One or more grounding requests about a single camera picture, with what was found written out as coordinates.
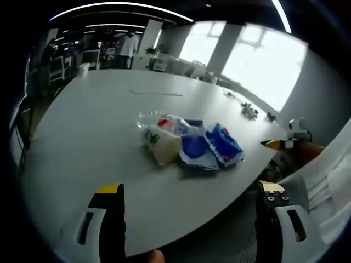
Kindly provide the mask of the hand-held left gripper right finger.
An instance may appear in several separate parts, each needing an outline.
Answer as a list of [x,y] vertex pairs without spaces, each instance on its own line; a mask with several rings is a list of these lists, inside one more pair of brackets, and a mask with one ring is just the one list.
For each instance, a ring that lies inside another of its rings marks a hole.
[[307,262],[309,213],[279,184],[258,182],[255,262]]

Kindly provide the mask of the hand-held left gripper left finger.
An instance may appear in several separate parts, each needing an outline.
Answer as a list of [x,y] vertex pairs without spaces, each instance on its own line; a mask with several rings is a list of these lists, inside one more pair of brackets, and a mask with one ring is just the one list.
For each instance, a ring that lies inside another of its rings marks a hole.
[[122,183],[107,185],[97,190],[88,207],[76,214],[63,229],[63,261],[125,262],[124,215]]

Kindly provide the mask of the person's left hand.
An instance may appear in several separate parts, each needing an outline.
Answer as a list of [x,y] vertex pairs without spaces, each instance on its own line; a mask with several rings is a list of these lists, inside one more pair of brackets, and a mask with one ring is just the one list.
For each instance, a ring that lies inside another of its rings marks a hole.
[[160,250],[154,249],[149,256],[149,263],[164,263],[165,257]]

